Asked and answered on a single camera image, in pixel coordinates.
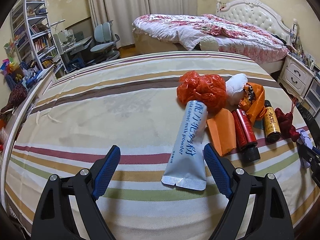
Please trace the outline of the floral quilt bed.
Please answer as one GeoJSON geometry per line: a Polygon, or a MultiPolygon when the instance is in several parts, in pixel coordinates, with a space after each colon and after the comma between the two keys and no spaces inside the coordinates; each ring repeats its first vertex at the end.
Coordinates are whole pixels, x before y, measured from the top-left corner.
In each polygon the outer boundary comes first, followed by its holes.
{"type": "Polygon", "coordinates": [[[136,18],[133,33],[185,50],[200,49],[203,37],[215,37],[219,52],[249,57],[257,64],[284,59],[289,50],[281,39],[255,25],[231,22],[212,14],[202,16],[150,14],[136,18]]]}

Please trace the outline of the beige curtains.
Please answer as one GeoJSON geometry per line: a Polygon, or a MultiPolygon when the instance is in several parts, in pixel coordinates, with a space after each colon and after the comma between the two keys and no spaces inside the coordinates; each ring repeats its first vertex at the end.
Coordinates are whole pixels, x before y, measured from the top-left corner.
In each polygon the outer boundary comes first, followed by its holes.
{"type": "Polygon", "coordinates": [[[197,0],[88,0],[93,27],[112,21],[119,47],[134,44],[132,23],[147,14],[196,15],[197,0]]]}

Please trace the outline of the red crumpled plastic bag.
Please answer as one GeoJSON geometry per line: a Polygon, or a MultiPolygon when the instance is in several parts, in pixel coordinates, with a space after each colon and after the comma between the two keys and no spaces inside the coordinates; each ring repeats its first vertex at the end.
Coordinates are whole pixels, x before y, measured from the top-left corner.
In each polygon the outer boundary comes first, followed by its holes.
{"type": "Polygon", "coordinates": [[[179,83],[177,98],[183,105],[193,100],[200,101],[212,114],[218,113],[226,105],[226,82],[217,74],[200,75],[193,70],[181,76],[179,83]]]}

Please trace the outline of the light blue powder sachet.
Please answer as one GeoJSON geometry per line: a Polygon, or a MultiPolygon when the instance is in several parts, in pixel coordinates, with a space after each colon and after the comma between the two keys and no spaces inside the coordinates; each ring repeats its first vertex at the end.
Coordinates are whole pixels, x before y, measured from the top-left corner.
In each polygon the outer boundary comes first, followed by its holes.
{"type": "Polygon", "coordinates": [[[189,190],[206,188],[203,157],[203,136],[207,121],[207,106],[196,100],[189,101],[161,182],[189,190]]]}

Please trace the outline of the white bed frame rail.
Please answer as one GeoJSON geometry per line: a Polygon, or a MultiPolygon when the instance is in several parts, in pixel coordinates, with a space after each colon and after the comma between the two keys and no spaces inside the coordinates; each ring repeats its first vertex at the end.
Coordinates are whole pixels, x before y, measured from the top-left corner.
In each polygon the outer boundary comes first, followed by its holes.
{"type": "Polygon", "coordinates": [[[26,99],[16,108],[5,129],[8,138],[4,143],[4,150],[1,155],[1,205],[7,212],[7,200],[5,196],[5,180],[9,165],[10,155],[13,149],[20,125],[27,116],[29,107],[41,97],[45,91],[56,81],[53,67],[41,72],[41,78],[30,90],[26,99]]]}

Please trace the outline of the white crumpled tissue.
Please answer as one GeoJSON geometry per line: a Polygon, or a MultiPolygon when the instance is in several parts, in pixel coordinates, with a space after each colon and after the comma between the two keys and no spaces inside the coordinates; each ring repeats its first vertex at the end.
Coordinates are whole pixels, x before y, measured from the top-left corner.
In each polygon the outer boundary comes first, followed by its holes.
{"type": "Polygon", "coordinates": [[[226,81],[227,101],[231,106],[238,105],[244,98],[244,86],[247,82],[248,78],[244,73],[236,74],[226,81]]]}

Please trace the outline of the orange crumpled wrapper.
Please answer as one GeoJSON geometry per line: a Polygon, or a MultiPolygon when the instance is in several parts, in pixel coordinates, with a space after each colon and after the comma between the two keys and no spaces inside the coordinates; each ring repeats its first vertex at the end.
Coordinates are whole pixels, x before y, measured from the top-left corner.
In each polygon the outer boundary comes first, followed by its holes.
{"type": "Polygon", "coordinates": [[[266,114],[265,89],[262,85],[248,82],[244,85],[245,96],[239,101],[239,108],[243,110],[251,125],[263,119],[266,114]]]}

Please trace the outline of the grey study desk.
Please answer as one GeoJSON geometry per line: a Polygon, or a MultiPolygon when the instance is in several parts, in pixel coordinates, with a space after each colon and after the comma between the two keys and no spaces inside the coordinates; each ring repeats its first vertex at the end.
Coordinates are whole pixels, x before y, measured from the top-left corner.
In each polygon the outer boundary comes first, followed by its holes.
{"type": "Polygon", "coordinates": [[[66,74],[72,71],[71,67],[68,67],[68,64],[72,61],[72,57],[83,60],[81,52],[89,48],[93,42],[92,36],[84,37],[81,31],[75,35],[72,29],[55,33],[53,39],[66,74]]]}

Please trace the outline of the dark red foam net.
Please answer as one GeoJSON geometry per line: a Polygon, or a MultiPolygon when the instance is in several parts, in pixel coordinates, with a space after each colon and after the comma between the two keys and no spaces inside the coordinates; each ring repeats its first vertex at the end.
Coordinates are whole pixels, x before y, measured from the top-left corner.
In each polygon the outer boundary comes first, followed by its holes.
{"type": "Polygon", "coordinates": [[[293,142],[296,142],[300,134],[296,131],[295,126],[293,126],[293,110],[298,99],[294,97],[291,102],[291,110],[289,113],[284,113],[280,108],[276,108],[275,114],[278,120],[281,136],[284,139],[291,139],[293,142]]]}

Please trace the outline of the orange paper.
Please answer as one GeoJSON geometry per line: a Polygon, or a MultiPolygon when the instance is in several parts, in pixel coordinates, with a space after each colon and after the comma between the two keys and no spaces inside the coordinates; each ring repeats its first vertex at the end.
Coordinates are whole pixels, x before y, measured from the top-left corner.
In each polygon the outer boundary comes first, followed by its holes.
{"type": "Polygon", "coordinates": [[[221,157],[236,149],[235,123],[229,110],[222,108],[207,120],[207,126],[213,146],[221,157]]]}

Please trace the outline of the white bookshelf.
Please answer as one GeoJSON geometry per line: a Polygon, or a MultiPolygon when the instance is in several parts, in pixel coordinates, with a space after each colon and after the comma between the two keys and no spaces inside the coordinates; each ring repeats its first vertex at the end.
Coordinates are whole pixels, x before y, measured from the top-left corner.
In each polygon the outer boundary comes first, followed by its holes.
{"type": "Polygon", "coordinates": [[[46,0],[18,0],[9,14],[14,50],[28,68],[52,68],[58,79],[66,74],[48,19],[46,0]]]}

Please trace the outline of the white round footboard ornament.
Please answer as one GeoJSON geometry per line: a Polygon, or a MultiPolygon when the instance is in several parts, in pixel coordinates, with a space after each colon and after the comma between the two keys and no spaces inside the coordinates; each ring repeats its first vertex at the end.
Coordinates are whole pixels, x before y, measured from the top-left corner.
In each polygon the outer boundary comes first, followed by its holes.
{"type": "Polygon", "coordinates": [[[212,36],[203,37],[199,42],[199,46],[202,51],[219,51],[219,43],[212,36]]]}

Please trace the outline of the white nightstand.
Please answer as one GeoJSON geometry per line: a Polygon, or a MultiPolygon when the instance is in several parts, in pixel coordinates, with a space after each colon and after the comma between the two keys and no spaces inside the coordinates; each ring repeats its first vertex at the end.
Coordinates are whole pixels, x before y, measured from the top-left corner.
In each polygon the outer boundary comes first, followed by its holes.
{"type": "Polygon", "coordinates": [[[312,83],[315,74],[304,63],[287,54],[278,83],[282,84],[287,92],[299,99],[300,102],[305,98],[307,91],[312,83]]]}

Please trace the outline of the red cylinder bottle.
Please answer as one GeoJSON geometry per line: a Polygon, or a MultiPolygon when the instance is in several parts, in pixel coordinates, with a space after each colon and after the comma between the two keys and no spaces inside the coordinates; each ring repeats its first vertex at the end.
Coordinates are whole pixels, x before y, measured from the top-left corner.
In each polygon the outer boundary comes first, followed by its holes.
{"type": "Polygon", "coordinates": [[[260,153],[257,148],[257,139],[253,132],[252,125],[246,113],[242,109],[232,111],[234,118],[236,143],[238,150],[247,163],[260,160],[260,153]]]}

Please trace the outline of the gold brown bottle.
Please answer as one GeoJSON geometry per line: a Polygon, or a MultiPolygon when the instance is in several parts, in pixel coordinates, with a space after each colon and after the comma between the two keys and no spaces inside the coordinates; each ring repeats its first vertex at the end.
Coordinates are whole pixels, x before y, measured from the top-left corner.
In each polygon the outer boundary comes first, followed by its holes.
{"type": "Polygon", "coordinates": [[[271,103],[268,100],[265,100],[264,106],[266,108],[266,113],[263,117],[263,122],[266,141],[272,144],[277,142],[281,137],[280,127],[271,103]]]}

